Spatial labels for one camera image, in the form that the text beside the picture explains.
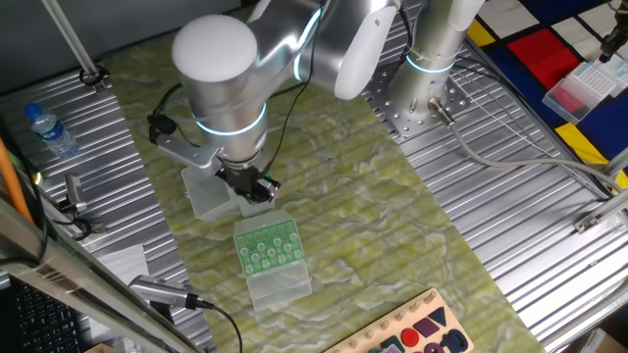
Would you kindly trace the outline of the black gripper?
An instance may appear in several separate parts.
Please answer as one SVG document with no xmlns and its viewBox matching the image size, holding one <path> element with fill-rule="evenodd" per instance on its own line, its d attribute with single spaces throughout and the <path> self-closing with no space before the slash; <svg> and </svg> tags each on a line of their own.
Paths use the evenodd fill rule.
<svg viewBox="0 0 628 353">
<path fill-rule="evenodd" d="M 235 170 L 223 166 L 218 171 L 218 177 L 228 184 L 236 194 L 243 195 L 249 203 L 270 202 L 277 195 L 281 184 L 270 178 L 263 177 L 255 167 L 244 170 Z"/>
</svg>

